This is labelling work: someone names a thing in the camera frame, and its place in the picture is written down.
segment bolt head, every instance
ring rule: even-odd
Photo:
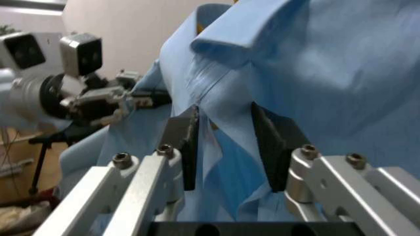
[[[119,152],[112,158],[112,162],[120,170],[129,168],[133,161],[131,160],[131,155],[127,152]]]
[[[308,160],[313,160],[319,156],[319,151],[311,144],[303,145],[300,151]]]
[[[363,170],[366,166],[366,158],[357,153],[347,154],[346,161],[356,170]]]
[[[174,148],[169,144],[163,144],[156,150],[158,155],[172,158],[174,156]]]

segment white wall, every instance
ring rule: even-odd
[[[61,11],[0,6],[0,25],[21,31],[65,33]]]
[[[165,40],[204,3],[232,0],[68,0],[63,20],[68,32],[102,37],[102,75],[124,68],[145,74]]]

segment electrical cable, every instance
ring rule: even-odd
[[[10,174],[12,176],[13,186],[15,188],[15,191],[16,191],[17,195],[20,197],[21,194],[19,192],[18,185],[16,184],[15,175],[13,173],[13,168],[12,168],[12,164],[10,162],[10,156],[9,156],[10,148],[12,147],[12,145],[15,142],[16,138],[18,137],[18,135],[19,135],[19,132],[16,132],[15,137],[13,138],[13,140],[10,143],[8,143],[8,144],[3,143],[4,149],[6,150],[6,152],[4,154],[4,159],[3,159],[3,162],[1,163],[0,169],[3,167],[3,165],[4,165],[4,163],[5,163],[6,159],[7,159],[7,162],[8,162],[9,167],[10,167]]]

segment black stand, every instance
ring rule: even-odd
[[[51,148],[52,143],[67,143],[68,146],[84,139],[85,137],[93,134],[102,126],[79,126],[74,123],[69,125],[63,131],[50,135],[40,135],[35,138],[29,139],[29,144],[42,144],[41,153],[39,154],[38,163],[36,164],[35,174],[33,175],[32,185],[29,189],[29,194],[34,195],[38,192],[38,180],[41,174],[42,165],[44,164],[45,154],[47,149]]]

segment black metal plate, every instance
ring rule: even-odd
[[[153,222],[148,236],[362,236],[344,222]]]

